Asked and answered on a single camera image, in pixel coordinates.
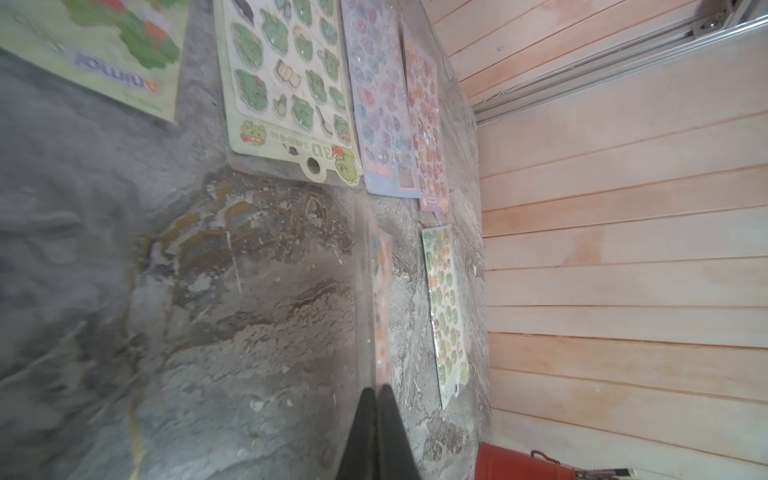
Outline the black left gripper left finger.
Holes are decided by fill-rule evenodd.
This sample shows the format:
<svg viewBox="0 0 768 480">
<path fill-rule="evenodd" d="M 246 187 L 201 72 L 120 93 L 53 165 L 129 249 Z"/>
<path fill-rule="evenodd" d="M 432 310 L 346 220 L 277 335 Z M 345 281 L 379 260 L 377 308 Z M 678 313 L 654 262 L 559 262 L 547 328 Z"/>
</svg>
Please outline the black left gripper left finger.
<svg viewBox="0 0 768 480">
<path fill-rule="evenodd" d="M 378 478 L 377 425 L 375 391 L 366 387 L 359 397 L 336 473 L 336 480 L 374 480 Z"/>
</svg>

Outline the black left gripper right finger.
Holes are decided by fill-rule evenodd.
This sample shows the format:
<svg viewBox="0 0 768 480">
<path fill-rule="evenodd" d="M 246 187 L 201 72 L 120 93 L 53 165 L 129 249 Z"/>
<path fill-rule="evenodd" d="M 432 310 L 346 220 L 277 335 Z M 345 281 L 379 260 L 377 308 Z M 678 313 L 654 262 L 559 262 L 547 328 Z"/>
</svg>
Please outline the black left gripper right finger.
<svg viewBox="0 0 768 480">
<path fill-rule="evenodd" d="M 392 387 L 381 387 L 377 408 L 377 473 L 379 479 L 420 480 Z"/>
</svg>

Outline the green cactus sticker sheet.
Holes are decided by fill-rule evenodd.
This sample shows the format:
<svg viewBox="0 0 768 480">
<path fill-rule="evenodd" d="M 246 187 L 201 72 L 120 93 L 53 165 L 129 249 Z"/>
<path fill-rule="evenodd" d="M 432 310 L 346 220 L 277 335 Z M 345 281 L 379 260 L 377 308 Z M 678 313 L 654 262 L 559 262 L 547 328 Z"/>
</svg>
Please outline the green cactus sticker sheet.
<svg viewBox="0 0 768 480">
<path fill-rule="evenodd" d="M 469 377 L 452 226 L 424 229 L 422 243 L 440 403 L 446 409 Z"/>
</svg>

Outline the pink food sticker sheet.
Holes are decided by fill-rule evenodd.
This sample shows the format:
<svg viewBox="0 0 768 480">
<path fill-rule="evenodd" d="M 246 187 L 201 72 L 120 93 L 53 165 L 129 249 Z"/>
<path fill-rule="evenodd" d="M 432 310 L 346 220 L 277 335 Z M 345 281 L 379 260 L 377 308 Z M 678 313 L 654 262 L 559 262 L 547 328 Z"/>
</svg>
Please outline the pink food sticker sheet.
<svg viewBox="0 0 768 480">
<path fill-rule="evenodd" d="M 369 207 L 356 211 L 353 260 L 358 383 L 377 390 L 392 378 L 392 252 L 391 236 L 379 227 Z"/>
</svg>

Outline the pink character sticker sheet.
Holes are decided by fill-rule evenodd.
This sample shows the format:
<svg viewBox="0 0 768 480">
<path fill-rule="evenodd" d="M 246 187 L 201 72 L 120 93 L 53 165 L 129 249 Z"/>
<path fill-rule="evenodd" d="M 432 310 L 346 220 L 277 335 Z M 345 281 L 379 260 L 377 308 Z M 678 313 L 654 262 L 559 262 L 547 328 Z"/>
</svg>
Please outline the pink character sticker sheet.
<svg viewBox="0 0 768 480">
<path fill-rule="evenodd" d="M 400 21 L 400 32 L 421 190 L 420 207 L 436 216 L 448 217 L 450 197 L 442 155 L 437 64 L 419 45 L 404 20 Z"/>
</svg>

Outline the white green sticker sheet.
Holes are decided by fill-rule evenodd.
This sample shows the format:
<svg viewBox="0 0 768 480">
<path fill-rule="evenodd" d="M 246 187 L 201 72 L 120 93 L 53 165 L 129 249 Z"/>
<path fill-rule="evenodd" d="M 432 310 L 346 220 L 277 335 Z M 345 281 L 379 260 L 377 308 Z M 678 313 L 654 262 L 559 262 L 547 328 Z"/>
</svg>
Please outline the white green sticker sheet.
<svg viewBox="0 0 768 480">
<path fill-rule="evenodd" d="M 229 165 L 360 188 L 337 1 L 216 1 Z"/>
</svg>

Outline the lilac gem sticker sheet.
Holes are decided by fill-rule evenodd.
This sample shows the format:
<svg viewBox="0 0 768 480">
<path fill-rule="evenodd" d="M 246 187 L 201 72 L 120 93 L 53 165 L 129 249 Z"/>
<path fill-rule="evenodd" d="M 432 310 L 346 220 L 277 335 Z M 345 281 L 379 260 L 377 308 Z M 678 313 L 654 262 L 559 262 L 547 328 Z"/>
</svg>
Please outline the lilac gem sticker sheet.
<svg viewBox="0 0 768 480">
<path fill-rule="evenodd" d="M 390 1 L 342 1 L 353 113 L 369 193 L 418 198 L 398 15 Z"/>
</svg>

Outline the green panda sticker sheet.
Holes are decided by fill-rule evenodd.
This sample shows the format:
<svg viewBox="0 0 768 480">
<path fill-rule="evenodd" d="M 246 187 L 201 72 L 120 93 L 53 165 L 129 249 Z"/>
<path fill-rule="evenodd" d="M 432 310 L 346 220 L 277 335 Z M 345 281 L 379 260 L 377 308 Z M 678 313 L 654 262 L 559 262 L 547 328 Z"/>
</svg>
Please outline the green panda sticker sheet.
<svg viewBox="0 0 768 480">
<path fill-rule="evenodd" d="M 4 1 L 3 50 L 172 122 L 187 1 Z"/>
</svg>

